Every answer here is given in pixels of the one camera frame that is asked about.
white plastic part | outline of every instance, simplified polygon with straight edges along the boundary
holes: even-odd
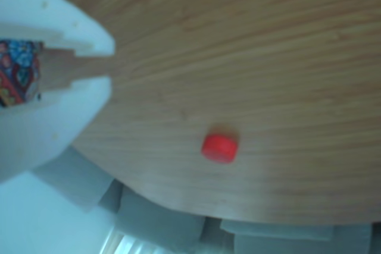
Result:
[[[78,57],[114,54],[113,37],[66,0],[0,0],[0,38],[73,49]]]
[[[41,100],[0,109],[0,181],[56,158],[111,96],[111,80],[74,81]]]

wooden table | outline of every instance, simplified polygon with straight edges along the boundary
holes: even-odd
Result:
[[[381,0],[70,1],[118,44],[114,58],[45,56],[45,87],[113,78],[74,144],[91,161],[194,214],[381,219]],[[201,156],[211,129],[239,135],[235,163]]]

wood grain surface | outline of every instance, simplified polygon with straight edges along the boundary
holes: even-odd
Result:
[[[74,144],[91,161],[194,214],[381,219],[381,0],[70,1],[118,45],[113,58],[43,62],[44,88],[113,78]],[[201,156],[211,129],[239,135],[233,164]]]

colorful patterned object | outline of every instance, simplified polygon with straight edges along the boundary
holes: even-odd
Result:
[[[22,104],[38,93],[40,43],[0,39],[0,106]]]

